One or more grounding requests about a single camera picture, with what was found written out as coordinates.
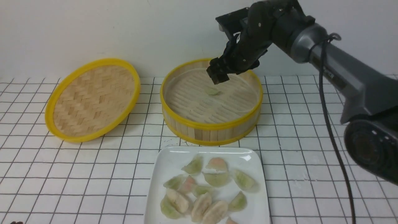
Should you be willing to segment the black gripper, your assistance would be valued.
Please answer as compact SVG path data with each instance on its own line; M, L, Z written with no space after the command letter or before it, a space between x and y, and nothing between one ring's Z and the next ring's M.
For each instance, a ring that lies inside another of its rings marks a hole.
M211 59L206 69L213 84L229 81L228 74L244 73L259 66L259 58L272 44L271 31L277 20L274 13L279 8L279 0L263 0L216 17L228 42L223 54Z

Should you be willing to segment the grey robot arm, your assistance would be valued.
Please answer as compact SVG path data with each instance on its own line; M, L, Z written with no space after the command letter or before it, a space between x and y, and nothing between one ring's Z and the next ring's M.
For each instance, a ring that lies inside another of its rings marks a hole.
M297 63L310 63L345 98L340 122L344 144L357 165L392 184L398 183L397 80L374 70L331 44L336 34L305 15L297 0L264 0L219 17L228 42L210 61L215 85L260 65L275 44Z

